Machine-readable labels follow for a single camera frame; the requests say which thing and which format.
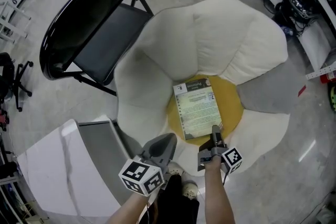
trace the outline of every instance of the black folding chair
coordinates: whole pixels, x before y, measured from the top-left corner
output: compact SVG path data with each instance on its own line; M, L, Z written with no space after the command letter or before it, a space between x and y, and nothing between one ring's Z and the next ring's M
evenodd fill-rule
M40 50L43 74L50 80L74 77L109 94L120 57L130 48L153 16L123 0L69 0L50 24ZM75 63L82 71L66 71ZM83 77L87 74L94 81Z

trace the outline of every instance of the office chair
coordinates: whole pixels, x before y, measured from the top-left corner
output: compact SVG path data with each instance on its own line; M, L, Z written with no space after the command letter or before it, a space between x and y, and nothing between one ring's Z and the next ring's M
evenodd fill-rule
M123 0L69 0L50 24L40 50L43 74L50 80L74 77L104 92L122 55L133 45L144 25L153 16L122 3ZM82 71L67 71L76 64Z
M3 103L7 95L12 92L15 96L16 109L19 112L22 111L18 99L19 88L26 92L29 97L33 94L21 84L21 78L27 66L32 67L33 65L34 63L31 61L27 61L25 65L20 63L15 74L15 67L9 54L6 52L0 53L0 67L3 67L2 76L0 76L0 103Z

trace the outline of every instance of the desk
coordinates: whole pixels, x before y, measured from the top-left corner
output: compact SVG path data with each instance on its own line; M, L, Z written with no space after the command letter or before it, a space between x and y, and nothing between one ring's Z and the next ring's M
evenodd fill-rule
M118 173L128 159L106 120L69 120L18 157L31 192L44 211L109 217L131 195Z

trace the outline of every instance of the yellow cushion center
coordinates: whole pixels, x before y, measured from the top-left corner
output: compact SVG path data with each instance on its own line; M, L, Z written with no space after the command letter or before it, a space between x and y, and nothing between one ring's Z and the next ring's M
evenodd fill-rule
M209 78L211 87L214 91L216 102L218 105L219 113L221 114L222 124L224 129L222 130L222 138L226 138L230 132L239 123L241 116L243 115L243 106L240 103L240 99L236 90L236 86L231 82L221 79L218 76L205 76L205 75L196 75L185 82ZM184 140L180 116L178 115L177 105L175 101L175 96L173 95L168 103L166 108L168 115L168 124L170 128ZM187 143L194 145L202 145L209 140L209 135L186 140Z

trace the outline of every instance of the red object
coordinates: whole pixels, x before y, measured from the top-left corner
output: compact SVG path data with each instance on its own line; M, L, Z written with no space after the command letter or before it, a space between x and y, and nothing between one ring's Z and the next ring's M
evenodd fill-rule
M7 124L6 115L0 115L0 123L6 123Z
M304 92L305 89L306 89L306 85L304 85L304 86L302 87L302 89L299 91L299 95L298 95L298 97Z
M320 76L320 80L322 83L328 83L330 81L336 81L336 71L329 72Z

